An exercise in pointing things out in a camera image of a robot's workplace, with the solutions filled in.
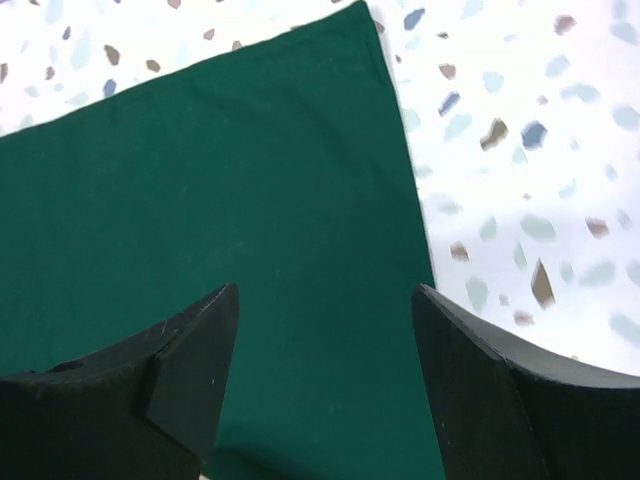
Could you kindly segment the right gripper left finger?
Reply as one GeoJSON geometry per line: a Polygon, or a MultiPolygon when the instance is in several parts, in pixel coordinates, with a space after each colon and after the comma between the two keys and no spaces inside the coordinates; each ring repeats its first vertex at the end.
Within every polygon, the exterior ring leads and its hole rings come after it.
{"type": "Polygon", "coordinates": [[[5,479],[196,479],[212,457],[239,320],[227,284],[116,344],[1,380],[5,479]]]}

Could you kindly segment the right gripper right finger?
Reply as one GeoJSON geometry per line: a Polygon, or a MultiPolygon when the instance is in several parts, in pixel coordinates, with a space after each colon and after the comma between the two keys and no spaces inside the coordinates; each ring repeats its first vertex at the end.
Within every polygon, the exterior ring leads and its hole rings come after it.
{"type": "Polygon", "coordinates": [[[638,479],[638,377],[543,349],[427,285],[412,319],[447,478],[638,479]]]}

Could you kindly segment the green surgical cloth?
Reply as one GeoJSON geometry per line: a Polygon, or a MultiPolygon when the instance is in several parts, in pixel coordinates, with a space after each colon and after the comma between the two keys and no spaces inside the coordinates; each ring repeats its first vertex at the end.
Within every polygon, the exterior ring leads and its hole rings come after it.
{"type": "Polygon", "coordinates": [[[440,479],[411,296],[431,279],[375,11],[286,31],[1,136],[1,380],[227,285],[239,320],[212,479],[440,479]]]}

